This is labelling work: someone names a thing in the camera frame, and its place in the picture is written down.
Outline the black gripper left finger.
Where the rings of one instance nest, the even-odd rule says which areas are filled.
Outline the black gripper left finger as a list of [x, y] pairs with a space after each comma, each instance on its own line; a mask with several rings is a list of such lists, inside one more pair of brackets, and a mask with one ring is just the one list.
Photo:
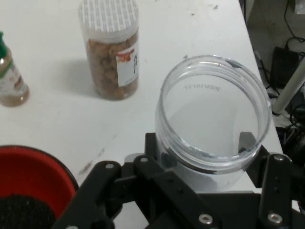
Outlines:
[[99, 162], [54, 223], [56, 229], [112, 229], [124, 203], [134, 201], [150, 229], [212, 229], [214, 213], [177, 175], [156, 161], [154, 133], [144, 154], [123, 166]]

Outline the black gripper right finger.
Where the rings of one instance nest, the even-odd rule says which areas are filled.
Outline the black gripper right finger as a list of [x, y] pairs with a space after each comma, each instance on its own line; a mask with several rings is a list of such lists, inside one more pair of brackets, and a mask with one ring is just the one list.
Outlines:
[[283, 154], [271, 154], [259, 146], [246, 170], [261, 194], [239, 197], [241, 229], [290, 229], [291, 160]]

